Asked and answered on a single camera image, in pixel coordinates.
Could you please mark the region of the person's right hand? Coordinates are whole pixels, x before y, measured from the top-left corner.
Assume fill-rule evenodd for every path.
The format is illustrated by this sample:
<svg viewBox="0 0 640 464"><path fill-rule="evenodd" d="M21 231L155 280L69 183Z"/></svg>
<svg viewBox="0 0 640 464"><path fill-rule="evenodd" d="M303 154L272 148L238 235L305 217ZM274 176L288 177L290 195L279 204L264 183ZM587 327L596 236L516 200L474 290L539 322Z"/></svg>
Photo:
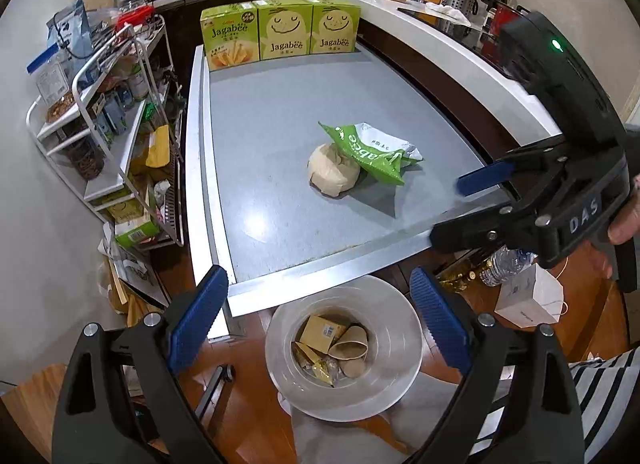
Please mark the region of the person's right hand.
<svg viewBox="0 0 640 464"><path fill-rule="evenodd" d="M640 176L634 177L629 201L623 206L608 227L608 239L613 245L621 245L640 230Z"/></svg>

